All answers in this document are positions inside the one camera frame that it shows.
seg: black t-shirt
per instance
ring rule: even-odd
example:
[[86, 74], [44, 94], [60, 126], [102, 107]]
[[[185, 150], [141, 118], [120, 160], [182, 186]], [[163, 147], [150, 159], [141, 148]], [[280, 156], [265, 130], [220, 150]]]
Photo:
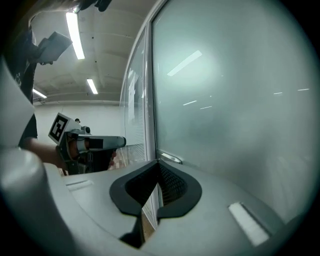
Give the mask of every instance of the black t-shirt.
[[[30, 27], [28, 31], [21, 33], [12, 47], [4, 53], [11, 75], [31, 103], [33, 103], [34, 77], [37, 64], [28, 62], [28, 52], [34, 41], [34, 34]], [[25, 138], [37, 137], [37, 121], [35, 115], [33, 115], [23, 132], [20, 144]]]

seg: fluorescent ceiling light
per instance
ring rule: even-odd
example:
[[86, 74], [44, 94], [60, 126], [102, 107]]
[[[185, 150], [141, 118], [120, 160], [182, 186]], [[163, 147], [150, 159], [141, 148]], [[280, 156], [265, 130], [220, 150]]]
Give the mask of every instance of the fluorescent ceiling light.
[[185, 60], [183, 60], [178, 66], [176, 66], [174, 69], [172, 69], [167, 75], [172, 77], [174, 74], [178, 73], [180, 70], [182, 70], [186, 65], [190, 64], [197, 58], [199, 58], [202, 55], [202, 53], [197, 50], [194, 53], [192, 53], [189, 57], [187, 57]]
[[200, 109], [204, 110], [204, 109], [207, 109], [207, 108], [212, 108], [212, 106], [206, 106], [206, 107], [203, 107], [203, 108], [200, 108]]
[[82, 60], [85, 58], [85, 55], [81, 46], [79, 26], [78, 26], [78, 15], [76, 13], [67, 12], [65, 16], [66, 16], [66, 23], [68, 25], [72, 45], [75, 51], [75, 55], [78, 58], [78, 60]]
[[197, 102], [197, 101], [196, 101], [196, 100], [190, 101], [190, 102], [188, 102], [188, 103], [186, 103], [186, 104], [183, 104], [182, 106], [185, 106], [185, 105], [188, 105], [188, 104], [191, 104], [191, 103], [195, 103], [195, 102]]
[[94, 81], [92, 79], [87, 79], [86, 81], [88, 82], [88, 85], [90, 86], [93, 94], [98, 94]]
[[33, 92], [35, 93], [35, 94], [38, 94], [39, 96], [41, 96], [42, 98], [46, 98], [47, 96], [45, 96], [45, 95], [43, 95], [41, 92], [38, 92], [37, 90], [35, 90], [35, 89], [33, 89]]

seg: handheld device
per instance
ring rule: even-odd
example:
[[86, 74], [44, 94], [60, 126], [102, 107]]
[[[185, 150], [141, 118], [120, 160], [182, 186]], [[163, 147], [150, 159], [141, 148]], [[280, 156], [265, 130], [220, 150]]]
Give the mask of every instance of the handheld device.
[[[126, 145], [121, 136], [96, 136], [88, 126], [81, 126], [73, 119], [58, 113], [48, 136], [58, 145], [58, 151], [65, 161], [70, 175], [105, 171], [113, 152]], [[73, 159], [69, 143], [76, 141], [79, 152]]]
[[42, 39], [39, 46], [31, 44], [29, 62], [52, 65], [71, 44], [70, 38], [58, 32], [53, 32], [49, 38]]

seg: black mesh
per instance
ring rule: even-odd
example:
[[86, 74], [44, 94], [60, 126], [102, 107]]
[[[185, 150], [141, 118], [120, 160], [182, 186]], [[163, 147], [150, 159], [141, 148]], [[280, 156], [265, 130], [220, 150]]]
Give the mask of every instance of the black mesh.
[[158, 183], [162, 190], [164, 206], [181, 198], [186, 193], [187, 184], [182, 178], [175, 175], [162, 165], [160, 165], [159, 174]]
[[158, 165], [153, 165], [125, 184], [126, 192], [141, 206], [145, 205], [157, 184], [157, 170]]

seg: person's hand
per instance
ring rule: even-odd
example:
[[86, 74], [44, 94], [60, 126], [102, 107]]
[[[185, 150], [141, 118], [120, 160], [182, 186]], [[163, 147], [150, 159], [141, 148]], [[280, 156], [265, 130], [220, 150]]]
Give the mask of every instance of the person's hand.
[[[85, 144], [85, 147], [88, 149], [89, 148], [89, 141], [86, 140], [84, 142], [84, 144]], [[68, 146], [69, 146], [70, 157], [72, 157], [72, 159], [75, 160], [79, 155], [79, 151], [78, 151], [78, 147], [77, 147], [77, 141], [76, 140], [70, 140], [68, 142]], [[116, 156], [117, 156], [117, 153], [113, 152], [112, 156], [111, 156], [111, 159], [110, 159], [110, 162], [109, 162], [108, 169], [115, 164], [114, 158]]]
[[111, 160], [110, 160], [110, 163], [109, 163], [109, 166], [108, 166], [108, 169], [109, 169], [111, 166], [114, 166], [114, 165], [115, 165], [114, 158], [115, 158], [116, 156], [117, 156], [117, 153], [116, 153], [116, 152], [113, 152], [113, 153], [112, 153]]

